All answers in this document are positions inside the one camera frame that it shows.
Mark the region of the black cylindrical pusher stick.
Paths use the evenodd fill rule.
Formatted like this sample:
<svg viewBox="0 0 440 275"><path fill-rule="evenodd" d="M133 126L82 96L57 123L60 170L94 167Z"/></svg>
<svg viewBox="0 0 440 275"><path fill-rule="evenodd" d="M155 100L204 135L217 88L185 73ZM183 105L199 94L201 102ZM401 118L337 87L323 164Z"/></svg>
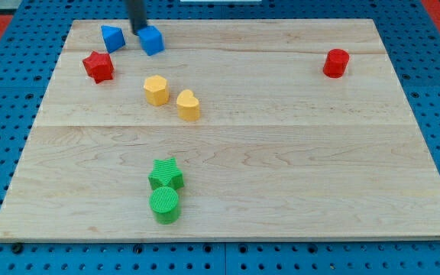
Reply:
<svg viewBox="0 0 440 275"><path fill-rule="evenodd" d="M132 34L147 27L147 5L145 0L125 0L125 7L131 25Z"/></svg>

